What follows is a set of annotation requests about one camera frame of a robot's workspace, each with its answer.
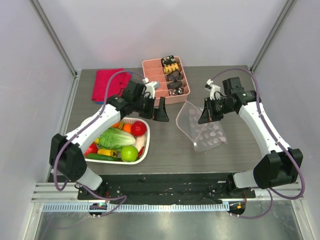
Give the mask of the clear zip top bag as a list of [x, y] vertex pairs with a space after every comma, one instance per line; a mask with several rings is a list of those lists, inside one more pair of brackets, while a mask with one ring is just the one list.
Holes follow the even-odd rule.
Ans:
[[221, 144], [226, 144], [228, 141], [219, 122], [198, 124], [201, 110], [201, 108], [186, 101], [175, 120], [178, 129], [189, 138], [193, 144], [193, 149], [197, 152], [207, 151]]

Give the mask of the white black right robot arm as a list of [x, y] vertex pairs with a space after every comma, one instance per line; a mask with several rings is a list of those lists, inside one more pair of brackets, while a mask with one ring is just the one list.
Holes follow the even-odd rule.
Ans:
[[303, 153], [293, 149], [277, 132], [255, 90], [245, 90], [239, 77], [224, 80], [221, 88], [209, 79], [205, 88], [210, 92], [204, 100], [198, 124], [221, 121], [224, 115], [236, 113], [246, 123], [254, 136], [262, 159], [252, 169], [234, 173], [226, 184], [226, 193], [233, 198], [245, 188], [270, 189], [296, 182]]

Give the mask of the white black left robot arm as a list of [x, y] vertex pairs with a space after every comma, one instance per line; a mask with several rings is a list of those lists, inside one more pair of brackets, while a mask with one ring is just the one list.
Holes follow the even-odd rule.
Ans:
[[87, 166], [84, 153], [105, 130], [124, 117], [137, 112], [141, 118], [168, 122], [165, 98], [161, 97], [154, 107], [156, 90], [161, 84], [156, 81], [146, 84], [129, 81], [122, 95], [113, 95], [90, 117], [86, 125], [79, 126], [65, 136], [56, 134], [51, 140], [49, 163], [54, 169], [53, 180], [57, 185], [57, 173], [67, 181], [89, 188], [89, 194], [100, 200], [107, 192], [102, 178]]

